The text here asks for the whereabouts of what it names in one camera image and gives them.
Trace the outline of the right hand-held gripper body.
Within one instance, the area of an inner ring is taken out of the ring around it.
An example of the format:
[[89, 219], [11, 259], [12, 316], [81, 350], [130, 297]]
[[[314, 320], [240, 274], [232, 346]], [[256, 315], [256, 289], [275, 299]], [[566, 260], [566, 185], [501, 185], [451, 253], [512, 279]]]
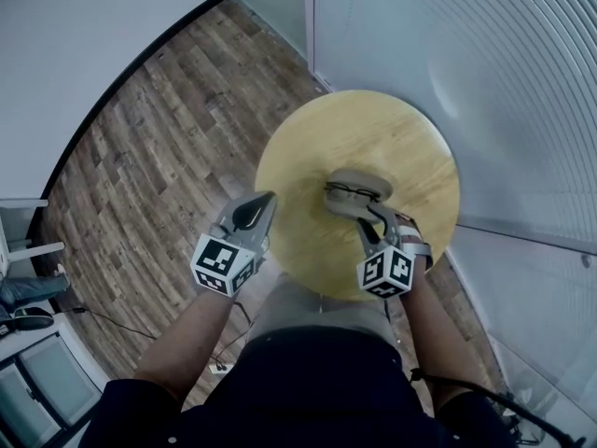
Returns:
[[398, 245], [372, 243], [364, 231], [359, 232], [366, 258], [356, 266], [359, 288], [370, 295], [388, 299], [411, 290], [415, 255], [404, 250], [405, 237], [415, 231], [401, 231]]

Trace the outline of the person's right hand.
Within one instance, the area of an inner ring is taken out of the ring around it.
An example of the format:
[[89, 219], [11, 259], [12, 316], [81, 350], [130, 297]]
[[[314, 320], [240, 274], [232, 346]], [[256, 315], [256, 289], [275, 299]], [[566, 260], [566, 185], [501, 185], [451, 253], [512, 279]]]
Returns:
[[433, 267], [434, 259], [430, 244], [428, 244], [419, 230], [416, 221], [404, 214], [396, 214], [400, 244], [403, 252], [414, 256], [423, 262], [425, 271]]

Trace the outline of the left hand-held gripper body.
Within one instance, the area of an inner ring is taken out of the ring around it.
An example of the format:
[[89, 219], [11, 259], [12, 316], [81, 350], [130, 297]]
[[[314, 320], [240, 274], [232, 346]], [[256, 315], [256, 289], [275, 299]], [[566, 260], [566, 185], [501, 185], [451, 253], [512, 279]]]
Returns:
[[232, 213], [250, 196], [229, 201], [196, 245], [190, 269], [196, 282], [227, 297], [235, 297], [255, 275], [267, 252], [276, 198], [252, 230], [235, 230]]

